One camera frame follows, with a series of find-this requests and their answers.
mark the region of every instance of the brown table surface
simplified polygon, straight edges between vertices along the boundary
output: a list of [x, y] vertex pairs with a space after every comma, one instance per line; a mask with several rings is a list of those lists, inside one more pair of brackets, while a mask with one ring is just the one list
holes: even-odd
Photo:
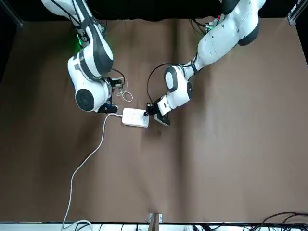
[[[133, 20], [108, 22], [106, 40], [134, 95], [115, 97], [121, 112], [144, 109], [150, 71], [190, 60], [200, 36], [188, 20]], [[78, 109], [68, 77], [75, 43], [68, 22], [25, 22], [16, 34], [0, 85], [0, 221], [62, 221], [71, 174], [99, 143], [105, 115]], [[153, 99], [166, 92], [164, 71], [150, 81]], [[296, 28], [262, 19], [253, 44], [192, 83], [170, 127], [108, 119], [103, 146], [76, 174], [68, 220], [261, 222], [307, 211], [308, 69]]]

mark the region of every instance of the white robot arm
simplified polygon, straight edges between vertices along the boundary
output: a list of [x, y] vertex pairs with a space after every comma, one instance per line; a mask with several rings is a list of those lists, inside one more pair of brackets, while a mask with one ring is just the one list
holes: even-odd
[[42, 0], [54, 14], [70, 19], [83, 48], [68, 60], [69, 75], [75, 87], [75, 100], [84, 111], [117, 112], [112, 91], [122, 81], [103, 78], [112, 69], [113, 54], [103, 38], [104, 27], [92, 16], [85, 0]]
[[198, 44], [196, 56], [185, 65], [169, 66], [165, 71], [168, 93], [147, 104], [147, 115], [168, 126], [168, 112], [187, 103], [192, 94], [189, 79], [200, 70], [216, 62], [236, 44], [248, 45], [258, 35], [258, 11], [266, 0], [223, 0], [223, 15]]

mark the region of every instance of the white power strip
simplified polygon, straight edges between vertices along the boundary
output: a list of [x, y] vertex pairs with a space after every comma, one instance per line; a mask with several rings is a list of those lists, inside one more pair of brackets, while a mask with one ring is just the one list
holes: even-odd
[[128, 126], [147, 128], [150, 116], [144, 116], [145, 110], [135, 108], [124, 108], [122, 123]]

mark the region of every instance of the black cable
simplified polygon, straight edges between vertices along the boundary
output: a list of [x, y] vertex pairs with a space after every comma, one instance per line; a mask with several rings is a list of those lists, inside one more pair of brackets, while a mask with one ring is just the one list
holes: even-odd
[[[196, 55], [195, 55], [195, 57], [194, 57], [194, 60], [192, 61], [193, 63], [196, 61], [197, 55], [198, 55], [198, 52], [196, 53]], [[150, 81], [150, 78], [151, 78], [153, 72], [154, 72], [156, 69], [160, 68], [161, 66], [165, 66], [165, 65], [179, 66], [179, 67], [182, 69], [182, 71], [183, 71], [184, 77], [186, 77], [186, 76], [185, 76], [186, 74], [185, 74], [184, 67], [190, 67], [190, 66], [192, 66], [192, 64], [182, 65], [182, 64], [163, 63], [163, 64], [160, 64], [159, 66], [157, 66], [156, 68], [154, 68], [154, 70], [150, 73], [150, 75], [149, 75], [149, 77], [148, 77], [148, 81], [147, 81], [147, 83], [146, 83], [146, 93], [148, 94], [151, 103], [153, 103], [153, 100], [152, 100], [152, 98], [151, 98], [151, 96], [150, 96], [150, 94], [149, 94], [149, 81]]]
[[223, 223], [221, 223], [220, 225], [218, 225], [217, 227], [215, 227], [215, 228], [213, 228], [213, 229], [211, 229], [211, 230], [216, 230], [216, 229], [218, 229], [219, 227], [221, 227], [221, 226], [223, 226], [225, 223], [223, 222]]
[[118, 72], [124, 78], [124, 82], [123, 82], [123, 86], [124, 86], [124, 84], [126, 83], [126, 78], [125, 78], [124, 74], [122, 72], [120, 72], [119, 70], [116, 70], [114, 68], [111, 68], [111, 70]]
[[57, 7], [59, 7], [62, 11], [64, 11], [70, 18], [72, 18], [79, 26], [80, 26], [80, 22], [77, 21], [77, 19], [71, 15], [66, 9], [64, 9], [60, 4], [58, 4], [56, 1], [51, 0], [53, 2], [53, 4], [55, 4]]
[[75, 10], [75, 13], [76, 13], [76, 15], [77, 15], [77, 18], [78, 18], [78, 20], [79, 20], [79, 25], [81, 25], [81, 19], [80, 19], [80, 16], [79, 16], [79, 14], [77, 13], [77, 10], [76, 10], [76, 6], [75, 6], [75, 2], [74, 2], [74, 0], [72, 0], [72, 4], [73, 4], [73, 7], [74, 7], [74, 10]]
[[171, 64], [171, 63], [160, 64], [159, 66], [157, 66], [156, 68], [154, 68], [154, 70], [150, 73], [150, 76], [148, 77], [148, 81], [147, 81], [147, 83], [146, 83], [146, 93], [148, 93], [148, 96], [149, 96], [149, 99], [150, 99], [151, 103], [153, 103], [152, 98], [150, 97], [150, 94], [149, 94], [149, 81], [150, 81], [151, 75], [153, 74], [153, 72], [154, 72], [156, 69], [158, 69], [158, 68], [160, 68], [160, 67], [162, 67], [162, 66], [165, 66], [165, 65], [174, 65], [174, 64]]
[[193, 21], [194, 23], [196, 23], [198, 26], [202, 26], [202, 27], [205, 28], [205, 25], [202, 24], [202, 23], [199, 23], [195, 18], [193, 18], [192, 21]]
[[194, 28], [192, 20], [191, 20], [191, 19], [188, 19], [188, 20], [189, 20], [189, 22], [190, 22], [190, 24], [191, 24], [191, 26], [192, 26], [192, 29], [193, 29], [194, 34], [195, 34], [195, 35], [198, 35], [200, 32], [197, 31], [196, 28]]
[[81, 230], [82, 228], [88, 226], [89, 224], [85, 224], [84, 226], [81, 226], [79, 229], [77, 229], [78, 225], [79, 225], [79, 224], [76, 225], [75, 231], [79, 231], [79, 230]]

